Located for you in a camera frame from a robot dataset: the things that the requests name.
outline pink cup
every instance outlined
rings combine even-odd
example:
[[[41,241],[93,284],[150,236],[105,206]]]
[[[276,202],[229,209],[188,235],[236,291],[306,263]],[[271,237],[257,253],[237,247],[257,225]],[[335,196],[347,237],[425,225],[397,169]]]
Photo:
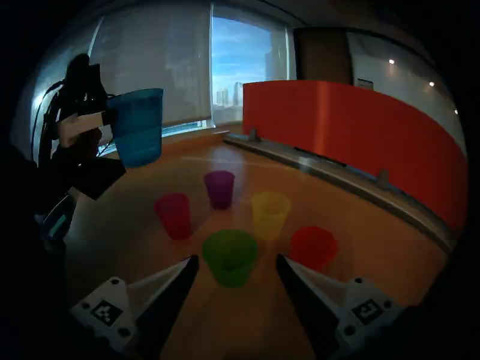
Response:
[[[214,209],[227,209],[232,204],[235,175],[228,171],[213,171],[204,177],[210,204]]]
[[[185,194],[168,194],[155,202],[155,212],[174,240],[190,236],[190,201]]]

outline orange wall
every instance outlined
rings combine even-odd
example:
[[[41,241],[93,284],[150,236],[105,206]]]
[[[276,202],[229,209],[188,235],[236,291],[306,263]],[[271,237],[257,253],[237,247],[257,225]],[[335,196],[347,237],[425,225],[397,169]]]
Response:
[[[295,146],[378,175],[460,232],[467,160],[453,138],[416,108],[378,92],[323,81],[244,85],[244,133]]]

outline wooden table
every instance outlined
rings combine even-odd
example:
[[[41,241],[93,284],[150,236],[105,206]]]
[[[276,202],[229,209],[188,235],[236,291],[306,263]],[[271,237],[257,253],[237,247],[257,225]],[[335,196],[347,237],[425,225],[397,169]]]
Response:
[[[235,174],[233,205],[213,211],[203,184],[212,170]],[[261,242],[248,283],[220,287],[201,257],[202,242],[221,229],[252,232],[250,200],[277,191],[292,202],[283,232]],[[188,195],[194,233],[172,242],[157,220],[160,196]],[[132,283],[191,255],[200,269],[162,359],[313,359],[313,351],[275,270],[289,238],[302,226],[320,226],[338,241],[324,273],[341,281],[361,275],[401,305],[417,304],[446,255],[399,218],[352,193],[259,155],[225,145],[220,135],[164,146],[148,166],[129,169],[96,202],[80,197],[67,236],[67,281],[72,302],[110,276]]]

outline green cup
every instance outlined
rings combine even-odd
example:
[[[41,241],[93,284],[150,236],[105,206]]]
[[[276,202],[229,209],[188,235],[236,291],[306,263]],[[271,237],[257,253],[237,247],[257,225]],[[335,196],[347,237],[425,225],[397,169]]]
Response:
[[[224,287],[241,287],[257,259],[257,242],[241,230],[221,230],[203,243],[203,258]]]

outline yellow cup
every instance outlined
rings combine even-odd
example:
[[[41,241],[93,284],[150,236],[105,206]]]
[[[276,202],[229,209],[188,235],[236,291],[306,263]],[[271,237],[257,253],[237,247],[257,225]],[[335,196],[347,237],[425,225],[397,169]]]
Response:
[[[290,200],[279,193],[265,192],[256,194],[251,205],[257,238],[267,241],[277,238],[290,211]]]

